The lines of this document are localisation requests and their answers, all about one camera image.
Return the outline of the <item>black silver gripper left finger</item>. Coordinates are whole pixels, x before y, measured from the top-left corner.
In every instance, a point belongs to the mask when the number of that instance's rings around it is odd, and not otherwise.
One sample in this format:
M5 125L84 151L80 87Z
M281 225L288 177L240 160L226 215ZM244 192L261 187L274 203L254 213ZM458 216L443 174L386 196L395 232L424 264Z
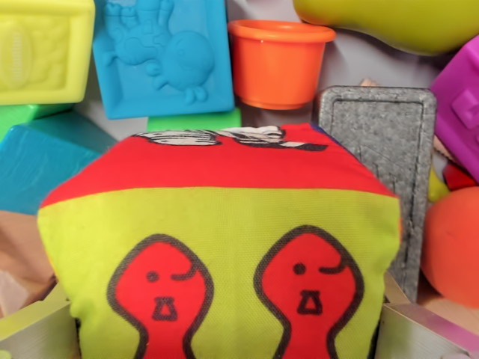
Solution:
M1 319L2 358L80 358L68 301L37 301Z

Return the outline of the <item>black silver gripper right finger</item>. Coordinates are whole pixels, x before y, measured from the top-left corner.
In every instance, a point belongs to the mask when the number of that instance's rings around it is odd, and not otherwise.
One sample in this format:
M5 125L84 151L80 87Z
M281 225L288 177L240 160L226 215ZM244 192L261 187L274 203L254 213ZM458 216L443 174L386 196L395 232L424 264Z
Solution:
M376 358L477 358L478 335L409 301L391 275L375 342Z

